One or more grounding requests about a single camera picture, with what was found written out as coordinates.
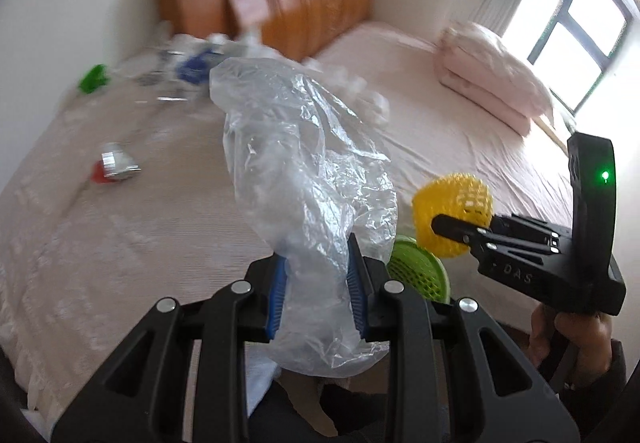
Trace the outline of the person's right hand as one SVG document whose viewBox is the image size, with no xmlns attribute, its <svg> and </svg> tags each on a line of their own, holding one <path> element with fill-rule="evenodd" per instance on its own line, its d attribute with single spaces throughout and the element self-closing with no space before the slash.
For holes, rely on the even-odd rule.
<svg viewBox="0 0 640 443">
<path fill-rule="evenodd" d="M 526 354 L 536 367 L 550 353 L 551 336 L 559 333 L 578 348 L 577 361 L 570 374 L 570 382 L 575 388 L 591 385 L 610 369 L 612 319 L 608 315 L 553 313 L 550 307 L 539 304 L 530 322 L 532 331 Z"/>
</svg>

